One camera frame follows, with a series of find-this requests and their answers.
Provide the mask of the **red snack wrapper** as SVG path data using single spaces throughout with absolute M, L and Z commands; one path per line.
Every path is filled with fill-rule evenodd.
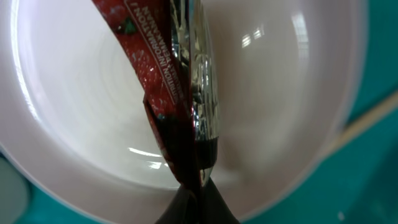
M 201 1 L 95 0 L 144 90 L 144 108 L 175 178 L 203 188 L 216 162 L 218 97 Z

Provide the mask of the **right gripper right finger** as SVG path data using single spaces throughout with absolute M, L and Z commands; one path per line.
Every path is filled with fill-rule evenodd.
M 203 189 L 199 208 L 201 224 L 240 224 L 231 213 L 212 179 L 208 180 Z

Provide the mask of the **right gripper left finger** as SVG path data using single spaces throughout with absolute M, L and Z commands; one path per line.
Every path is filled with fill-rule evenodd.
M 180 186 L 166 211 L 155 224 L 198 224 L 197 201 L 192 192 Z

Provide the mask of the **wooden chopstick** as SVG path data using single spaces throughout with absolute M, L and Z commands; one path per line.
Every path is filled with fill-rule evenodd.
M 322 158 L 332 155 L 396 109 L 397 91 L 394 91 L 389 96 L 385 97 L 380 103 L 373 106 L 359 118 L 347 125 L 347 127 L 345 127 L 333 142 L 322 152 Z

